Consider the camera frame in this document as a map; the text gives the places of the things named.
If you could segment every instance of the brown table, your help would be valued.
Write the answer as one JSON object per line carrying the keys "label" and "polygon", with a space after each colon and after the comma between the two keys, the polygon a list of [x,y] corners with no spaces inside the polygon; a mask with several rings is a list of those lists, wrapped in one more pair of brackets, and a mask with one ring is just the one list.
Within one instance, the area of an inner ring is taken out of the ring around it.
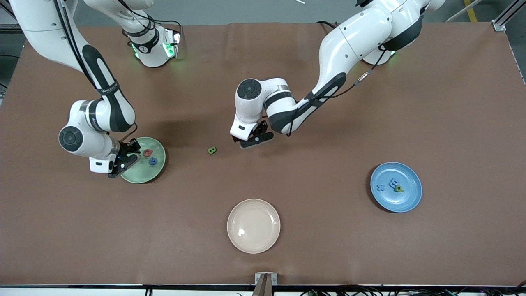
{"label": "brown table", "polygon": [[[517,284],[526,274],[525,88],[505,33],[424,24],[419,39],[331,100],[290,138],[240,150],[228,131],[248,77],[284,77],[300,98],[326,31],[308,24],[185,28],[188,57],[146,68],[120,28],[82,28],[135,107],[139,136],[169,161],[149,184],[91,173],[57,141],[83,75],[23,52],[0,108],[0,283]],[[369,68],[359,63],[348,84]],[[207,149],[217,147],[209,155]],[[371,171],[412,167],[423,198],[380,209]],[[238,251],[240,201],[275,206],[267,252]]]}

